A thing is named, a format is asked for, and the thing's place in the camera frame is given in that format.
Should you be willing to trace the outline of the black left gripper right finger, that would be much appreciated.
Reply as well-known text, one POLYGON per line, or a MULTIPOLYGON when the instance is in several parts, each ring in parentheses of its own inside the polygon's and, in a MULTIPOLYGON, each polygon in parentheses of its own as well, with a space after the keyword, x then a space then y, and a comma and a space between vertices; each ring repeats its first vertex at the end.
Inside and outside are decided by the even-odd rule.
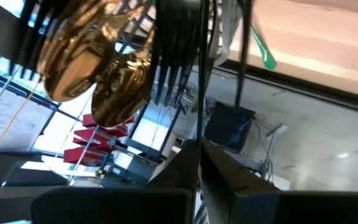
POLYGON ((208 141, 200 166, 210 223, 358 223, 358 192, 280 190, 208 141))

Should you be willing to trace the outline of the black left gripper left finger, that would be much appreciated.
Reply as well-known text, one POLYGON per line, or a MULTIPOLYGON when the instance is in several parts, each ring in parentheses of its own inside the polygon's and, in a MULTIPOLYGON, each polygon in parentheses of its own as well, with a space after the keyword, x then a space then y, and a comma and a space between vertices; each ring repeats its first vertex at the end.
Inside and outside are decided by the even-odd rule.
POLYGON ((30 206, 32 223, 192 224, 199 147, 183 149, 144 187, 62 187, 39 195, 30 206))

